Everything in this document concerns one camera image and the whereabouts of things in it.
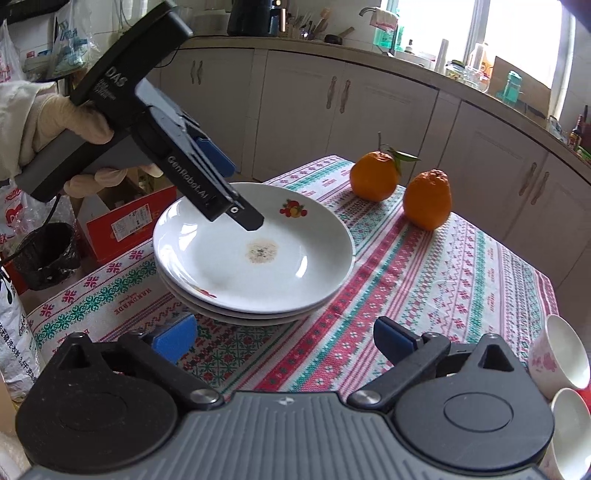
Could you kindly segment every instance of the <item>gray ribbed surface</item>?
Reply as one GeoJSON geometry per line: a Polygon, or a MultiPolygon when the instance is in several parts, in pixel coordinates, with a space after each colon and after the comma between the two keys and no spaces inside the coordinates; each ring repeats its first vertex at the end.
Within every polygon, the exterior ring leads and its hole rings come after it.
{"type": "MultiPolygon", "coordinates": [[[[35,468],[22,480],[73,480],[35,468]]],[[[380,415],[345,407],[334,393],[237,393],[220,410],[191,413],[156,455],[93,480],[445,480],[411,456],[380,415]]],[[[543,478],[533,470],[507,480],[543,478]]]]}

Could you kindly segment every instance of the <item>cardboard box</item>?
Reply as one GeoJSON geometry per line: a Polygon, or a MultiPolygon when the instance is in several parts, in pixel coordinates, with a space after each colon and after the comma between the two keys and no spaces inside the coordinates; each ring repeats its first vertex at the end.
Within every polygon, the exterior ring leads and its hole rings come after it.
{"type": "Polygon", "coordinates": [[[515,110],[521,112],[542,128],[546,128],[546,118],[548,118],[550,108],[550,89],[515,65],[500,57],[495,57],[491,83],[486,93],[495,98],[497,93],[502,93],[507,84],[507,75],[511,70],[521,76],[521,93],[517,105],[515,105],[515,110]]]}
{"type": "Polygon", "coordinates": [[[162,212],[177,198],[176,187],[146,195],[130,179],[82,201],[77,220],[89,250],[105,265],[148,240],[162,212]]]}

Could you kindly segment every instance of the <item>glass jar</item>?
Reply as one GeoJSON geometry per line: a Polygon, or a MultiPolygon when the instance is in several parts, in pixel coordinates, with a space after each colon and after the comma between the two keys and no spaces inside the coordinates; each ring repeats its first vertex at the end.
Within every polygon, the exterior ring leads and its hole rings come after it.
{"type": "Polygon", "coordinates": [[[462,83],[466,68],[459,60],[452,60],[449,65],[445,67],[445,76],[457,82],[462,83]]]}

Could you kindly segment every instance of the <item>fruit decal on plate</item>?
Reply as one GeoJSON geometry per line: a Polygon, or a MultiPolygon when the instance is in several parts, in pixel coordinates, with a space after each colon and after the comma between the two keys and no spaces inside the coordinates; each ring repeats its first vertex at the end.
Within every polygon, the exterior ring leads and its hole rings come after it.
{"type": "Polygon", "coordinates": [[[279,210],[279,213],[286,217],[305,217],[308,215],[308,210],[305,210],[304,206],[296,200],[287,199],[287,202],[283,204],[283,208],[279,210]]]}

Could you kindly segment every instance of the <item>patterned tablecloth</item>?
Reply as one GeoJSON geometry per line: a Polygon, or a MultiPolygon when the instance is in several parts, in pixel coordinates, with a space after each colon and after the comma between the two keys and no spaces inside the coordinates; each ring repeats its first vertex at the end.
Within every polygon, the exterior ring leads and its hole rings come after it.
{"type": "MultiPolygon", "coordinates": [[[[199,317],[200,336],[180,361],[184,369],[224,394],[347,395],[389,367],[372,340],[380,315],[416,333],[440,332],[461,342],[500,333],[527,360],[542,319],[557,313],[548,278],[455,214],[435,232],[410,225],[402,187],[380,204],[358,199],[348,181],[352,165],[327,157],[269,182],[321,202],[350,229],[357,260],[335,300],[305,321],[281,326],[239,327],[199,317]]],[[[71,332],[113,340],[183,311],[158,279],[150,241],[49,300],[28,320],[48,359],[71,332]]]]}

